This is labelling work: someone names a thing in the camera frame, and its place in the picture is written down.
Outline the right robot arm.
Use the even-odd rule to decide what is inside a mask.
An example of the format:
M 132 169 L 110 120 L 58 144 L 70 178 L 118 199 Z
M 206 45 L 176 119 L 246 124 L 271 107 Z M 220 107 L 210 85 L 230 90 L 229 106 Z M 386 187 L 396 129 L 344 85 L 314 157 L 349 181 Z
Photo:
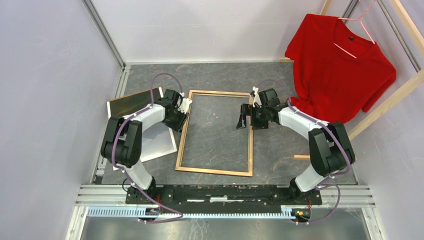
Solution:
M 292 105 L 291 100 L 283 103 L 273 88 L 259 91 L 254 86 L 250 95 L 253 102 L 241 105 L 236 129 L 267 129 L 274 122 L 308 141 L 310 165 L 290 181 L 288 188 L 293 203 L 302 204 L 313 191 L 324 189 L 328 179 L 351 170 L 356 157 L 343 123 L 312 117 Z

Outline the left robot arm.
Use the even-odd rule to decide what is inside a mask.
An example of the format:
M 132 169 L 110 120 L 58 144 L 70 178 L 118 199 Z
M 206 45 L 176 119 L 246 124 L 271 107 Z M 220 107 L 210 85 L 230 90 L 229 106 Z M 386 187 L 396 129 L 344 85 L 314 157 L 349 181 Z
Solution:
M 158 123 L 182 132 L 192 102 L 183 93 L 167 89 L 163 97 L 154 99 L 146 107 L 126 116 L 111 116 L 108 120 L 100 154 L 126 175 L 145 204 L 156 200 L 157 190 L 154 177 L 140 161 L 143 133 Z

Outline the glossy photo print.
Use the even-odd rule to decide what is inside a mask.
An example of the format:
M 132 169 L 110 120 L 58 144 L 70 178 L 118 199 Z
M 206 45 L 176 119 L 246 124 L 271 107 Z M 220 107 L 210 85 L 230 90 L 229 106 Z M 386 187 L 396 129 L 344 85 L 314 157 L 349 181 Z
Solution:
M 108 117 L 119 116 L 124 119 L 133 116 L 133 121 L 143 122 L 141 137 L 140 162 L 153 160 L 177 151 L 174 131 L 162 122 L 165 116 L 165 108 L 154 104 L 153 107 L 145 106 L 143 112 L 136 114 L 141 109 L 125 110 L 123 104 L 117 105 L 117 101 L 108 101 Z

